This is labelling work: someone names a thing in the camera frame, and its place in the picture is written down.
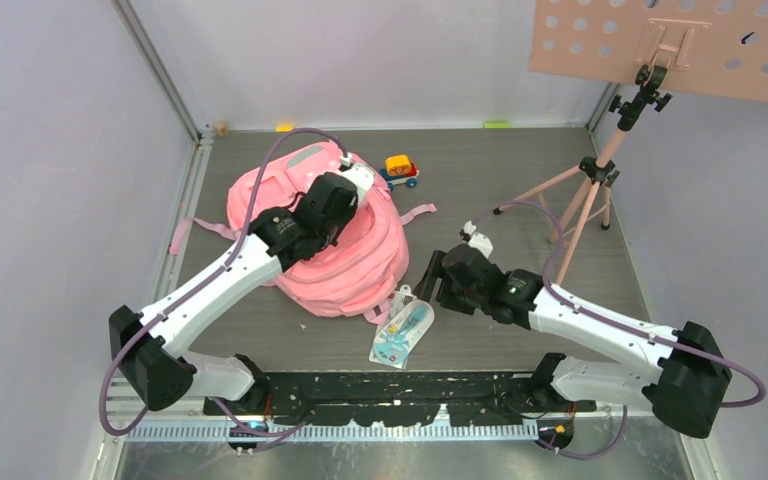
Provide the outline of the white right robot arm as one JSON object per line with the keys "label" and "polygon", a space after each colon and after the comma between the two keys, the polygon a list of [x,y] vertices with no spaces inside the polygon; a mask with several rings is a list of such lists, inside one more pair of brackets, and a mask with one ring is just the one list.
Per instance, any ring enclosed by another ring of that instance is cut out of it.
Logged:
{"label": "white right robot arm", "polygon": [[415,293],[440,307],[558,336],[605,356],[588,363],[546,354],[531,376],[531,397],[544,410],[594,401],[651,412],[667,427],[704,439],[723,406],[732,379],[719,362],[711,332],[688,322],[656,325],[576,297],[539,274],[501,270],[464,242],[436,250]]}

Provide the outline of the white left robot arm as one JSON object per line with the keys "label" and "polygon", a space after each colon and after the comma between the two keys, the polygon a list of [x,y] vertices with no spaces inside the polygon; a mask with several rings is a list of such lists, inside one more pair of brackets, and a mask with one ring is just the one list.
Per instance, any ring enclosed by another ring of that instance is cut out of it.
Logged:
{"label": "white left robot arm", "polygon": [[189,348],[246,295],[336,244],[375,179],[361,162],[315,177],[293,206],[263,209],[227,252],[183,286],[138,312],[122,306],[110,316],[114,364],[148,410],[187,395],[226,399],[244,414],[265,405],[267,389],[242,358]]}

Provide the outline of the blue correction tape pack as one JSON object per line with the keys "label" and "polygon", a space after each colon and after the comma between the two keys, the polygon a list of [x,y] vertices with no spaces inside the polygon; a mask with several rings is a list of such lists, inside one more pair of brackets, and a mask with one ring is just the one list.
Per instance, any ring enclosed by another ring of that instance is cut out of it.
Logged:
{"label": "blue correction tape pack", "polygon": [[411,301],[376,333],[371,349],[373,358],[386,365],[405,362],[434,319],[429,303]]}

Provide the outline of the white red stationery pack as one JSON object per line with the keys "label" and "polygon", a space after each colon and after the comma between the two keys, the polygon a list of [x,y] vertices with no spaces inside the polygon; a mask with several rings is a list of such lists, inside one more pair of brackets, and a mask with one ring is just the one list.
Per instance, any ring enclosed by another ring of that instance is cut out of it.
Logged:
{"label": "white red stationery pack", "polygon": [[388,298],[386,320],[376,329],[369,360],[396,369],[406,369],[410,353],[433,325],[431,305],[420,300],[408,285]]}

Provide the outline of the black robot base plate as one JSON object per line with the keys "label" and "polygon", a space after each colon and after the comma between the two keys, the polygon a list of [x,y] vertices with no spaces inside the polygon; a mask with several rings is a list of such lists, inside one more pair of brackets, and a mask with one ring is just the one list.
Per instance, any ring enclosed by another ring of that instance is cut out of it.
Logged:
{"label": "black robot base plate", "polygon": [[571,410],[589,413],[596,404],[551,394],[529,372],[267,372],[253,393],[227,407],[239,418],[286,426],[426,426],[446,413],[451,425],[466,427],[514,425]]}

